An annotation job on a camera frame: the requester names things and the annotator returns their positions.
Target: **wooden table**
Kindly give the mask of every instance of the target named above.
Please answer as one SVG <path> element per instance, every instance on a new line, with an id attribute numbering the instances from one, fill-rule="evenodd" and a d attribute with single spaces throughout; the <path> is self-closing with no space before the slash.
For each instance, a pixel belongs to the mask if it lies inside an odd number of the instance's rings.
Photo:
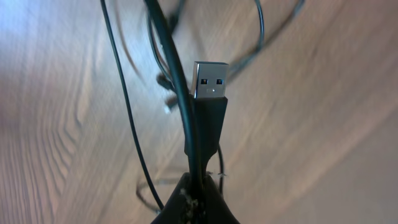
<path id="1" fill-rule="evenodd" d="M 267 34 L 293 5 L 262 1 Z M 144 3 L 108 7 L 149 171 L 180 177 L 182 125 L 164 113 Z M 224 194 L 241 223 L 398 221 L 397 12 L 308 0 L 230 84 Z M 252 0 L 188 1 L 174 34 L 188 82 L 194 60 L 232 61 L 258 26 Z M 100 2 L 0 1 L 0 223 L 149 223 L 143 180 Z M 173 186 L 157 189 L 166 202 Z"/>

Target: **wire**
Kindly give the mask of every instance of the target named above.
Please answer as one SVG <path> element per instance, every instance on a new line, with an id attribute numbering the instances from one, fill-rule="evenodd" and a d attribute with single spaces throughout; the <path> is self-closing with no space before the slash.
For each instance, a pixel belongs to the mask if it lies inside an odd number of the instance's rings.
<path id="1" fill-rule="evenodd" d="M 242 56 L 241 58 L 235 60 L 231 66 L 229 67 L 229 77 L 228 77 L 228 83 L 231 83 L 232 79 L 241 71 L 243 70 L 246 66 L 252 62 L 252 60 L 256 57 L 256 55 L 261 51 L 262 49 L 262 43 L 264 42 L 265 38 L 265 30 L 264 30 L 264 16 L 262 14 L 262 7 L 260 0 L 254 0 L 257 6 L 257 11 L 259 14 L 259 20 L 260 20 L 260 35 L 259 39 L 257 41 L 257 45 L 255 45 L 246 55 Z"/>
<path id="2" fill-rule="evenodd" d="M 163 207 L 164 207 L 163 203 L 160 200 L 159 196 L 157 195 L 157 192 L 156 192 L 156 189 L 154 187 L 154 184 L 152 183 L 152 180 L 150 179 L 150 175 L 149 175 L 147 166 L 145 164 L 144 156 L 142 155 L 141 147 L 139 145 L 138 136 L 137 136 L 137 132 L 136 132 L 136 127 L 134 125 L 134 120 L 132 118 L 132 112 L 131 112 L 131 106 L 130 106 L 130 101 L 129 101 L 129 95 L 128 95 L 128 92 L 127 92 L 126 82 L 124 80 L 124 75 L 123 75 L 122 66 L 121 66 L 121 63 L 120 63 L 119 55 L 118 55 L 118 50 L 117 50 L 116 44 L 114 42 L 114 37 L 113 37 L 113 33 L 112 33 L 111 23 L 109 21 L 108 10 L 106 9 L 105 0 L 101 0 L 101 7 L 102 7 L 102 11 L 103 11 L 104 18 L 105 18 L 105 24 L 106 24 L 106 28 L 108 30 L 109 39 L 111 41 L 114 58 L 116 60 L 116 65 L 118 66 L 120 81 L 122 83 L 122 88 L 123 88 L 124 99 L 126 101 L 126 106 L 127 106 L 127 113 L 129 115 L 131 132 L 132 132 L 132 136 L 134 138 L 134 143 L 136 145 L 139 161 L 141 163 L 142 170 L 144 171 L 144 175 L 145 175 L 145 178 L 146 178 L 146 180 L 148 182 L 148 186 L 150 188 L 150 191 L 152 192 L 152 195 L 154 196 L 155 201 L 156 201 L 157 205 L 159 206 L 159 208 L 163 209 Z"/>
<path id="3" fill-rule="evenodd" d="M 168 24 L 168 27 L 169 27 L 171 33 L 174 33 L 174 30 L 177 27 L 178 21 L 180 20 L 182 8 L 184 7 L 185 2 L 186 2 L 186 0 L 180 0 L 176 10 L 174 10 L 174 12 L 172 12 L 171 15 L 169 15 L 167 18 L 167 24 Z M 159 67 L 162 74 L 165 77 L 167 77 L 167 79 L 171 82 L 172 77 L 170 75 L 169 68 L 164 63 L 164 60 L 163 60 L 161 54 L 159 53 L 157 44 L 155 42 L 155 37 L 154 37 L 153 29 L 152 29 L 152 21 L 151 21 L 149 12 L 147 13 L 147 31 L 148 31 L 150 47 L 152 48 L 152 53 L 154 54 L 154 58 L 157 63 L 157 66 Z"/>
<path id="4" fill-rule="evenodd" d="M 154 184 L 155 185 L 170 185 L 170 184 L 177 184 L 179 182 L 179 178 L 173 178 L 173 179 L 158 179 L 158 180 L 154 180 Z M 156 205 L 153 205 L 151 203 L 149 203 L 141 194 L 141 191 L 148 187 L 148 183 L 141 183 L 141 184 L 137 184 L 136 187 L 136 195 L 137 198 L 150 210 L 152 210 L 153 212 L 155 212 L 156 214 L 159 214 L 161 209 L 158 208 Z"/>
<path id="5" fill-rule="evenodd" d="M 224 160 L 223 160 L 223 153 L 221 152 L 221 147 L 220 145 L 218 145 L 217 148 L 217 153 L 218 153 L 218 159 L 220 160 L 220 180 L 218 182 L 218 191 L 220 193 L 220 195 L 223 197 L 223 185 L 224 185 Z M 169 184 L 177 184 L 179 182 L 180 179 L 158 179 L 158 180 L 154 180 L 154 185 L 169 185 Z M 156 214 L 160 213 L 160 209 L 158 207 L 156 207 L 156 205 L 153 205 L 151 203 L 149 203 L 144 196 L 142 196 L 141 191 L 148 187 L 148 183 L 141 183 L 141 184 L 137 184 L 136 187 L 136 195 L 137 198 L 149 209 L 152 210 L 153 212 L 155 212 Z"/>
<path id="6" fill-rule="evenodd" d="M 296 17 L 296 15 L 300 12 L 302 6 L 304 5 L 305 0 L 298 0 L 296 2 L 296 5 L 294 6 L 292 12 L 286 17 L 286 19 L 281 23 L 281 25 L 273 32 L 271 35 L 268 37 L 267 40 L 263 41 L 264 39 L 264 18 L 262 16 L 262 9 L 259 0 L 255 0 L 257 9 L 259 11 L 259 19 L 260 19 L 260 38 L 257 43 L 257 45 L 245 56 L 241 57 L 239 60 L 236 62 L 232 63 L 229 77 L 228 77 L 228 83 L 231 83 L 237 76 L 238 74 L 246 68 L 257 56 L 261 50 L 267 48 L 270 46 L 271 43 L 273 43 L 274 40 L 279 36 L 279 34 L 287 27 L 288 24 L 290 24 L 293 19 Z"/>
<path id="7" fill-rule="evenodd" d="M 218 145 L 217 148 L 217 153 L 218 153 L 218 159 L 220 161 L 220 180 L 218 182 L 218 190 L 220 191 L 221 196 L 223 196 L 223 186 L 224 186 L 224 159 L 223 159 L 223 153 L 221 152 L 221 147 Z"/>
<path id="8" fill-rule="evenodd" d="M 159 55 L 159 50 L 157 49 L 157 45 L 155 43 L 154 31 L 152 30 L 152 21 L 150 19 L 149 13 L 147 14 L 147 30 L 148 30 L 150 47 L 152 49 L 152 53 L 154 54 L 157 66 L 160 68 L 160 71 L 168 79 L 168 81 L 171 81 L 172 77 L 169 74 L 169 68 L 163 65 L 162 62 L 160 61 L 161 56 Z"/>
<path id="9" fill-rule="evenodd" d="M 193 117 L 193 108 L 188 94 L 187 81 L 185 79 L 180 58 L 175 48 L 172 35 L 167 27 L 162 9 L 156 0 L 145 0 L 149 14 L 156 27 L 160 43 L 163 46 L 167 64 L 169 65 L 175 92 L 180 108 L 185 142 L 188 154 L 188 164 L 191 176 L 192 194 L 198 197 L 202 189 L 200 151 L 198 150 L 198 131 Z"/>

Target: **usb connector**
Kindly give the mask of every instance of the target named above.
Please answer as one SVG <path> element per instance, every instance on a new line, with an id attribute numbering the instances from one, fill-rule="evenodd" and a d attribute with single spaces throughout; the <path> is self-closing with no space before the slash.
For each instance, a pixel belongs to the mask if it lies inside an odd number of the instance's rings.
<path id="1" fill-rule="evenodd" d="M 224 96 L 228 64 L 195 62 L 192 80 L 193 114 L 198 126 L 202 176 L 206 166 L 217 152 L 228 99 Z"/>
<path id="2" fill-rule="evenodd" d="M 195 62 L 191 94 L 194 98 L 224 97 L 227 73 L 227 63 Z"/>

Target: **usb plug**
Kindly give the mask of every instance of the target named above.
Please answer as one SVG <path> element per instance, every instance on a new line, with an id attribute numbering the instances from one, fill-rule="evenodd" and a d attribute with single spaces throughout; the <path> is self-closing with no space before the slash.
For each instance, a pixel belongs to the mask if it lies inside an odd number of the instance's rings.
<path id="1" fill-rule="evenodd" d="M 227 63 L 195 62 L 191 94 L 194 98 L 224 97 L 227 73 Z"/>

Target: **wood grain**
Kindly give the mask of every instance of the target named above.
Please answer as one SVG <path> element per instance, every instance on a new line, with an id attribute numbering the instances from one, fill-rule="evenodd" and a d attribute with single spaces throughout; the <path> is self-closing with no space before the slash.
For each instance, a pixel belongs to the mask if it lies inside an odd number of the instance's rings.
<path id="1" fill-rule="evenodd" d="M 294 2 L 262 5 L 269 35 Z M 180 177 L 182 125 L 164 113 L 145 5 L 108 7 L 151 176 Z M 397 11 L 308 0 L 229 85 L 224 194 L 241 223 L 398 220 Z M 0 21 L 0 223 L 150 223 L 100 2 L 0 1 Z M 194 60 L 230 62 L 257 34 L 252 0 L 187 1 L 174 40 L 188 82 Z M 165 202 L 173 186 L 157 189 Z"/>

